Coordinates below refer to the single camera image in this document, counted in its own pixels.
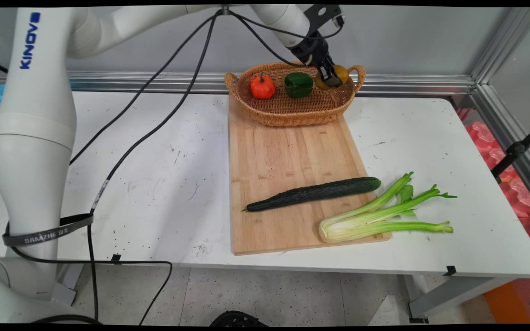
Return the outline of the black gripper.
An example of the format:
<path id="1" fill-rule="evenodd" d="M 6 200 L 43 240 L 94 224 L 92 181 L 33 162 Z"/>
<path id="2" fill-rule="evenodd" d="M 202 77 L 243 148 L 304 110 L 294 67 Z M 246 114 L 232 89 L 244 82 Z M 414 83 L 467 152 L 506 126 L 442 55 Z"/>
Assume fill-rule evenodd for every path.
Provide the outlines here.
<path id="1" fill-rule="evenodd" d="M 336 73 L 334 62 L 325 39 L 303 39 L 289 51 L 305 66 L 318 67 L 316 85 L 318 88 L 336 88 L 344 84 Z"/>

